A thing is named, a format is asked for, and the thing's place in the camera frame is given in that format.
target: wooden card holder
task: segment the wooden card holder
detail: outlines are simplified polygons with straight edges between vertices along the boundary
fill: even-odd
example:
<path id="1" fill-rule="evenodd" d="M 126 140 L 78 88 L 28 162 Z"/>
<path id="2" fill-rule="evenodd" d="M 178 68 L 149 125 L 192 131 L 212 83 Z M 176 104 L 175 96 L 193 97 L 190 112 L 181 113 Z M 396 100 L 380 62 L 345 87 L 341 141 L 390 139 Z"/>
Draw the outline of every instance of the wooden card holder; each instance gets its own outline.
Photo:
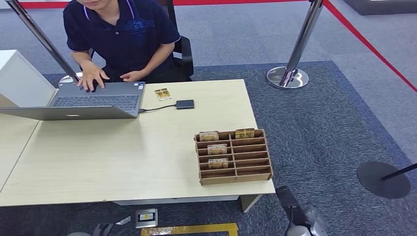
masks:
<path id="1" fill-rule="evenodd" d="M 201 142 L 194 136 L 201 185 L 269 180 L 273 176 L 264 130 L 255 130 L 255 137 L 235 139 L 235 132 L 219 132 L 219 141 Z M 208 155 L 207 145 L 226 144 L 227 153 Z M 210 159 L 227 158 L 226 169 L 209 169 Z"/>

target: stanchion base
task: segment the stanchion base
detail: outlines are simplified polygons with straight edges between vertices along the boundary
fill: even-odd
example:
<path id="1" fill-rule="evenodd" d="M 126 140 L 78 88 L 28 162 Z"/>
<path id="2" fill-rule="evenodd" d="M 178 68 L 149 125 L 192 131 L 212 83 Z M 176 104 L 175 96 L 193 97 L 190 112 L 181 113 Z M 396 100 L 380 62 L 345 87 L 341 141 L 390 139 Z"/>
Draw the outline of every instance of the stanchion base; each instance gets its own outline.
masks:
<path id="1" fill-rule="evenodd" d="M 392 165 L 371 161 L 363 163 L 357 169 L 357 178 L 360 183 L 374 193 L 383 198 L 398 199 L 403 198 L 410 192 L 410 181 L 401 174 L 399 176 L 382 181 L 381 178 L 398 171 Z"/>
<path id="2" fill-rule="evenodd" d="M 268 83 L 276 88 L 285 90 L 299 89 L 308 83 L 308 75 L 304 71 L 298 69 L 298 73 L 294 75 L 292 81 L 290 81 L 286 87 L 280 86 L 279 83 L 281 82 L 286 69 L 287 67 L 281 66 L 269 70 L 267 73 Z"/>
<path id="3" fill-rule="evenodd" d="M 82 72 L 77 72 L 77 76 L 78 76 L 78 78 L 81 78 L 83 76 L 83 73 Z M 60 80 L 60 82 L 58 83 L 58 86 L 61 87 L 62 84 L 68 84 L 68 83 L 75 83 L 75 81 L 71 77 L 69 77 L 69 75 L 63 77 Z"/>

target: stanchion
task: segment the stanchion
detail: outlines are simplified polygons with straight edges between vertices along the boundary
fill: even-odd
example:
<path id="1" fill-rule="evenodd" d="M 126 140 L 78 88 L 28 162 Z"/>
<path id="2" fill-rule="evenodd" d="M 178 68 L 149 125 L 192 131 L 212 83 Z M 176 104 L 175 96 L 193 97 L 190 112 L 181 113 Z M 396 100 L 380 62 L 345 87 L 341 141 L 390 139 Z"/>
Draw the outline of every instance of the stanchion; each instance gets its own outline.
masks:
<path id="1" fill-rule="evenodd" d="M 45 33 L 39 28 L 39 26 L 32 20 L 26 10 L 20 5 L 17 0 L 6 0 L 7 4 L 16 12 L 19 18 L 25 23 L 29 30 L 35 35 L 35 37 L 42 43 L 42 45 L 48 50 L 49 54 L 58 62 L 60 67 L 66 72 L 68 76 L 61 79 L 62 83 L 78 82 L 79 77 L 71 68 L 71 66 L 65 61 L 62 55 L 58 52 L 52 42 L 48 39 Z"/>
<path id="2" fill-rule="evenodd" d="M 357 178 L 360 183 L 383 198 L 398 199 L 409 194 L 410 181 L 404 173 L 417 168 L 417 164 L 398 170 L 396 167 L 378 161 L 363 163 L 357 169 Z"/>
<path id="3" fill-rule="evenodd" d="M 297 69 L 297 65 L 323 8 L 323 0 L 310 1 L 312 3 L 287 66 L 273 68 L 267 73 L 268 83 L 279 89 L 298 89 L 308 83 L 308 75 Z"/>

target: table leg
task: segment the table leg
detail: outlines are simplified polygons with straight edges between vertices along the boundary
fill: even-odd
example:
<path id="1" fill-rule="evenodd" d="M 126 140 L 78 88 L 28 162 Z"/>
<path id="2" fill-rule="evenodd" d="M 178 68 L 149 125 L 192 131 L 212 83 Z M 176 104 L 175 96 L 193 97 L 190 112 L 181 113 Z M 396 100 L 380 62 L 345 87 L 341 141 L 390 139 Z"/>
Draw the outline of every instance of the table leg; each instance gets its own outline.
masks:
<path id="1" fill-rule="evenodd" d="M 257 195 L 242 195 L 240 202 L 242 203 L 243 213 L 247 213 L 249 209 L 262 197 L 262 194 Z"/>

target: chrome stanchion post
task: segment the chrome stanchion post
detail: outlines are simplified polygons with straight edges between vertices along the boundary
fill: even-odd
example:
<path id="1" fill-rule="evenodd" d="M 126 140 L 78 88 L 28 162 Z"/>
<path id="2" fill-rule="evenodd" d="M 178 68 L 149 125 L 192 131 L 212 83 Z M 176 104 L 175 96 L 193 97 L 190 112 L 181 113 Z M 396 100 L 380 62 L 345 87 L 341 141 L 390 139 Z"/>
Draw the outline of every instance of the chrome stanchion post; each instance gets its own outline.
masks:
<path id="1" fill-rule="evenodd" d="M 17 0 L 5 0 L 5 1 L 16 12 L 16 14 L 23 21 L 23 23 L 25 23 L 25 25 L 30 29 L 30 31 L 32 31 L 32 33 L 42 43 L 42 45 L 46 48 L 46 50 L 48 50 L 51 56 L 58 62 L 60 67 L 66 72 L 67 76 L 65 76 L 60 81 L 60 84 L 78 82 L 80 79 L 77 76 L 78 73 L 74 72 L 71 66 L 65 61 L 62 55 L 58 52 L 55 46 L 51 43 L 51 41 L 45 35 L 45 33 L 39 28 L 39 26 L 35 23 L 34 20 L 32 20 L 32 18 L 26 12 L 26 10 L 20 5 L 19 1 Z"/>
<path id="2" fill-rule="evenodd" d="M 323 0 L 310 1 L 312 3 L 287 66 L 273 68 L 267 73 L 268 83 L 279 89 L 298 89 L 308 83 L 308 75 L 297 69 L 297 65 L 323 8 Z"/>

